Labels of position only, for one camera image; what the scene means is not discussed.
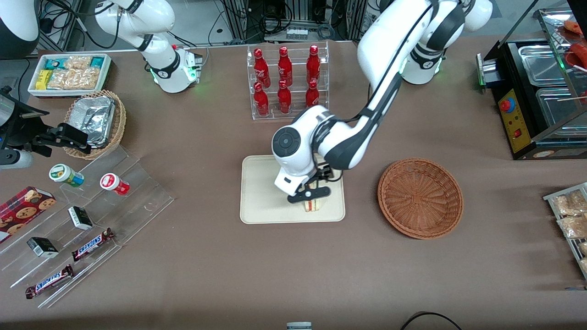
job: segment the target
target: cookie box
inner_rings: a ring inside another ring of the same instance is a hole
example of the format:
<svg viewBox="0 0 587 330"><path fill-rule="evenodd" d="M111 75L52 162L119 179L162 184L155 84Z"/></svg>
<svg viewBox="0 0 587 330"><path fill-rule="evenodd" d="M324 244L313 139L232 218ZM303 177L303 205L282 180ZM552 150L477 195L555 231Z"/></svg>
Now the cookie box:
<svg viewBox="0 0 587 330"><path fill-rule="evenodd" d="M30 223L55 203L55 197L50 193L27 187L0 205L0 243L16 234L25 224Z"/></svg>
<svg viewBox="0 0 587 330"><path fill-rule="evenodd" d="M45 71L47 67L47 63L50 63L52 60L58 60L67 58L69 56L91 56L93 58L103 58L102 66L100 68L100 75L98 76L98 81L96 83L96 87L94 89L69 89L69 90L52 90L52 89L37 89L36 83L39 79L39 75ZM61 53L61 54L48 54L43 55L39 58L39 63L35 69L35 73L33 74L33 78L29 84L28 92L36 96L40 99L43 98L63 98L63 97L78 97L81 95L90 94L93 92L99 92L103 89L104 85L106 84L106 78L108 76L108 70L110 69L110 62L112 60L110 57L105 53Z"/></svg>

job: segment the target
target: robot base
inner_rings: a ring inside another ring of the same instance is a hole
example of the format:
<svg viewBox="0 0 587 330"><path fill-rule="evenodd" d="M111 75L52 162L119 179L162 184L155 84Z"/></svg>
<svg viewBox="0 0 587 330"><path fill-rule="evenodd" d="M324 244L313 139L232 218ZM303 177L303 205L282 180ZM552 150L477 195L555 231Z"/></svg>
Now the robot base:
<svg viewBox="0 0 587 330"><path fill-rule="evenodd" d="M291 204L275 186L279 164L273 155L248 156L242 161L241 220L245 224L335 222L345 217L342 180L320 182L329 196L320 198L318 211L306 212L303 203Z"/></svg>
<svg viewBox="0 0 587 330"><path fill-rule="evenodd" d="M179 93L190 85L200 82L202 56L183 49L177 49L176 52L180 55L180 65L171 77L162 79L151 70L155 82L167 93Z"/></svg>

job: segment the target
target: snickers bar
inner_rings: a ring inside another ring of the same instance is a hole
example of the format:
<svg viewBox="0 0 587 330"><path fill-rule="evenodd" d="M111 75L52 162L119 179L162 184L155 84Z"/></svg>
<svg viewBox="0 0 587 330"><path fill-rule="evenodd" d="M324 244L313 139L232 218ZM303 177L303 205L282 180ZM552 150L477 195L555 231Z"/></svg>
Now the snickers bar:
<svg viewBox="0 0 587 330"><path fill-rule="evenodd" d="M80 247L77 251L72 252L73 262L76 262L92 253L92 251L97 249L100 245L106 243L106 241L112 237L114 237L114 233L110 228L104 230L100 235L96 236L96 238L86 243L86 245Z"/></svg>
<svg viewBox="0 0 587 330"><path fill-rule="evenodd" d="M57 282L61 281L67 277L73 277L73 268L71 265L65 266L65 268L60 271L59 273L49 277L48 279L42 281L41 283L35 285L34 287L28 287L26 289L25 295L26 299L32 299L38 294L40 294L44 289L54 286Z"/></svg>

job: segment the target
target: yellow panel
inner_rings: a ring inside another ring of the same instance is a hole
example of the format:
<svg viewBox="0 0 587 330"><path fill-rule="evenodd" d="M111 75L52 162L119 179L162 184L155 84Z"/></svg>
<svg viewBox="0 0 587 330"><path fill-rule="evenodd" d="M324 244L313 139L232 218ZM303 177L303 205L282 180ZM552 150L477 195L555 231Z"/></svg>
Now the yellow panel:
<svg viewBox="0 0 587 330"><path fill-rule="evenodd" d="M500 107L501 103L508 99L514 100L514 110L510 113L501 111ZM515 97L514 90L510 90L497 103L497 105L500 107L501 120L504 121L505 131L507 132L508 139L510 140L510 145L512 146L514 153L516 153L529 145L531 140L530 134L528 133L528 128L524 122L524 117L522 116L522 111L519 109L518 99ZM516 131L520 133L518 137L515 136Z"/></svg>

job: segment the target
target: red cookie box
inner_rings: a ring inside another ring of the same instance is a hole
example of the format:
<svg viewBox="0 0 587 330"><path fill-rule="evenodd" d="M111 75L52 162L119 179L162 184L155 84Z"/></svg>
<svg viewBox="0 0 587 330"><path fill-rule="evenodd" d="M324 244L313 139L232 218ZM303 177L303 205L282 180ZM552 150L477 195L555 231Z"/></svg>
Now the red cookie box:
<svg viewBox="0 0 587 330"><path fill-rule="evenodd" d="M50 193L27 187L0 205L0 243L16 234L25 224L30 223L55 203L55 197Z"/></svg>

